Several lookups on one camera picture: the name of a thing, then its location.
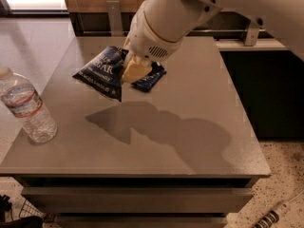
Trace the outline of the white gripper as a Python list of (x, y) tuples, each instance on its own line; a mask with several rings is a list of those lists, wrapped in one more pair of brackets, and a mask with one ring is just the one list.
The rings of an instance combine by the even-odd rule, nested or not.
[(123, 83), (131, 84), (140, 80), (152, 70), (151, 61), (165, 61), (181, 46), (181, 40), (169, 42), (153, 31), (145, 16), (146, 3), (147, 1), (142, 2), (131, 21), (127, 44), (129, 50), (135, 55), (127, 60), (126, 67), (123, 69), (121, 78)]

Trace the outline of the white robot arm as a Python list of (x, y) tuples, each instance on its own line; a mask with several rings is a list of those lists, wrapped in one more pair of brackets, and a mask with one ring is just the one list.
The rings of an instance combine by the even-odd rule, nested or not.
[(265, 29), (304, 60), (304, 0), (145, 0), (134, 15), (123, 47), (121, 80), (133, 83), (167, 60), (183, 38), (221, 10), (232, 10)]

